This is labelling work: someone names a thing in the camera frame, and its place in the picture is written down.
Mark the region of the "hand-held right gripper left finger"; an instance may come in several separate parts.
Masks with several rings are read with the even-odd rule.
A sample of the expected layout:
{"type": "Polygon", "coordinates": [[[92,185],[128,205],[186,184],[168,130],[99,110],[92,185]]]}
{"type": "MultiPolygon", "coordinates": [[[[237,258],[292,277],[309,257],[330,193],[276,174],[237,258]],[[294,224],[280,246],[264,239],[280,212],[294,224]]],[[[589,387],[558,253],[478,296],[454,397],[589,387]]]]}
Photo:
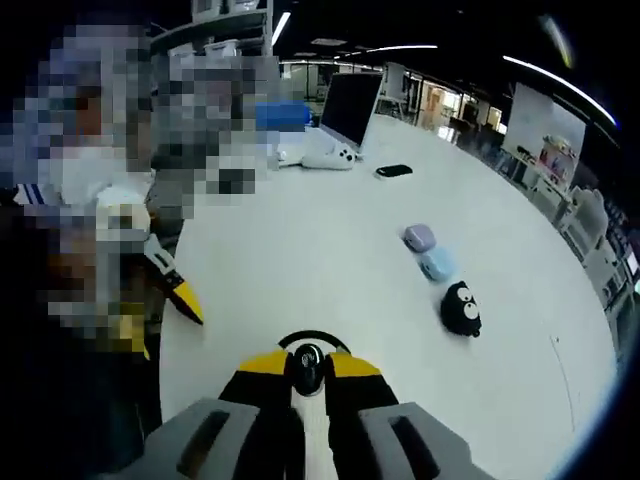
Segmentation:
{"type": "Polygon", "coordinates": [[[204,397],[148,438],[144,479],[285,479],[291,476],[290,355],[242,364],[216,398],[204,397]]]}

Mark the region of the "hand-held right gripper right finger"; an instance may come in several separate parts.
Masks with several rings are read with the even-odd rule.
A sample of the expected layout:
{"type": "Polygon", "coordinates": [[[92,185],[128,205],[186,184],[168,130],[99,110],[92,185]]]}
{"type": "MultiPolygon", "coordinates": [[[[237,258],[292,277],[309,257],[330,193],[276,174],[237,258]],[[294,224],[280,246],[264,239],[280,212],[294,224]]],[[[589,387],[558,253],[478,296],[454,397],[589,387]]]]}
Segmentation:
{"type": "Polygon", "coordinates": [[[365,360],[328,355],[326,413],[340,479],[475,477],[468,443],[416,403],[399,402],[365,360]]]}

